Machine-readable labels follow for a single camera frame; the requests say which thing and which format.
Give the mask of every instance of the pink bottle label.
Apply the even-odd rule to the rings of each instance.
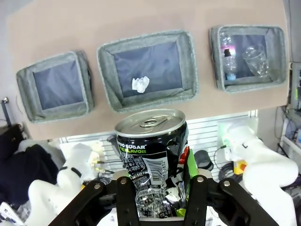
[[[231,56],[236,55],[235,46],[222,46],[222,53],[224,53],[225,49],[229,49]]]

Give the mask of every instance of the can lid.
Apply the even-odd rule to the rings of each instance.
[[[174,109],[154,109],[126,117],[115,126],[119,136],[155,137],[172,132],[185,123],[185,114]]]

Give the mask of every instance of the clear plastic cup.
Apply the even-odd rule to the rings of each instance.
[[[263,45],[248,47],[242,56],[255,76],[262,78],[269,74],[269,63]]]

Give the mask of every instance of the barcode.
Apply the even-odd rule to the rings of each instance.
[[[163,178],[163,169],[162,169],[162,163],[163,161],[148,161],[147,159],[144,159],[148,166],[150,167],[150,173],[152,175],[153,181],[162,181]]]

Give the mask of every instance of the can pull tab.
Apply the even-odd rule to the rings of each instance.
[[[148,127],[155,127],[161,124],[162,122],[166,121],[168,119],[167,116],[154,116],[147,120],[145,120],[140,127],[142,128],[148,128]]]

